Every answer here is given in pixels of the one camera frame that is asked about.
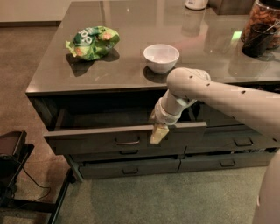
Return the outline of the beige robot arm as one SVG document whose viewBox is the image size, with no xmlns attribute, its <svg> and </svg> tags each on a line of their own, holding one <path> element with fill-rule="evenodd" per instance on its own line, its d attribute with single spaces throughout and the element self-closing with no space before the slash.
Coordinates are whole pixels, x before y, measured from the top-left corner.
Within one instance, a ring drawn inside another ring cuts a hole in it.
<svg viewBox="0 0 280 224">
<path fill-rule="evenodd" d="M 183 67 L 168 74 L 167 87 L 150 115 L 151 144 L 159 144 L 182 111 L 196 101 L 280 143 L 280 94 L 214 82 L 205 71 Z M 263 176 L 252 224 L 280 224 L 280 151 Z"/>
</svg>

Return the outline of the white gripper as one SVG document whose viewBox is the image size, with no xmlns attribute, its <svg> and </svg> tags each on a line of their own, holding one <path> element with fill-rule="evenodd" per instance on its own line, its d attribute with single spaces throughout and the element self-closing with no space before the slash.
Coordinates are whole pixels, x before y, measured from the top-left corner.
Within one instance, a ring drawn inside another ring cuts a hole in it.
<svg viewBox="0 0 280 224">
<path fill-rule="evenodd" d="M 168 126 L 173 125 L 180 115 L 172 115 L 166 112 L 162 106 L 163 98 L 160 98 L 152 110 L 149 121 L 155 123 L 150 136 L 150 144 L 159 144 L 169 132 Z"/>
</svg>

